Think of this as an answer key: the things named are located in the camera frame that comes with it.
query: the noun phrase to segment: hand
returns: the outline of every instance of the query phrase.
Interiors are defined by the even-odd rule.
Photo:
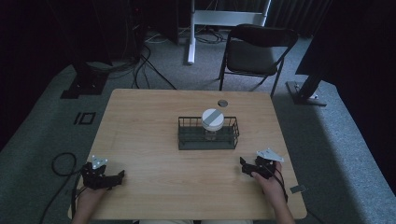
[[[275,161],[276,171],[275,176],[282,181],[282,165],[279,161]],[[268,200],[269,204],[274,208],[277,223],[295,223],[293,216],[287,205],[285,195],[283,192],[283,187],[277,182],[274,177],[265,179],[256,172],[252,172],[251,175],[259,182],[262,186],[262,191],[265,194],[265,198]]]
[[[72,224],[86,224],[90,221],[96,206],[102,200],[107,189],[90,189],[82,187],[78,196],[78,205]]]

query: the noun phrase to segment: wire basket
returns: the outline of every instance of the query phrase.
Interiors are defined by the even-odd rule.
[[[178,118],[178,149],[235,149],[238,143],[236,117],[224,117],[224,123],[216,132],[207,131],[200,117]]]

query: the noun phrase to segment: jar lid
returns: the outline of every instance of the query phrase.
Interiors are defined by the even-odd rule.
[[[202,126],[208,131],[215,132],[221,129],[224,123],[224,115],[217,109],[207,109],[202,114]]]

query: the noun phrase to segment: black chair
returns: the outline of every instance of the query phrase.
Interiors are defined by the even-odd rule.
[[[286,54],[298,40],[298,35],[290,29],[262,27],[252,24],[235,26],[228,34],[223,61],[220,68],[219,90],[225,74],[262,77],[261,85],[269,76],[276,74],[271,91],[274,95]],[[280,56],[273,53],[274,47],[283,47]]]

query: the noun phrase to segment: desk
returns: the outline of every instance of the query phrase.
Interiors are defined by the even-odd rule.
[[[195,25],[222,25],[236,26],[242,23],[250,23],[264,26],[267,18],[268,8],[271,0],[267,0],[262,13],[257,12],[235,12],[235,11],[212,11],[195,10],[195,0],[191,0],[191,37],[189,47],[188,63],[195,62]]]
[[[218,100],[226,100],[225,109]],[[200,117],[208,108],[236,116],[236,149],[178,150],[178,117]],[[284,157],[283,176],[295,218],[306,215],[289,153],[270,96],[241,91],[114,90],[90,157],[108,159],[106,175],[125,170],[95,219],[274,218],[259,184],[241,172],[239,157],[253,163],[270,147]]]

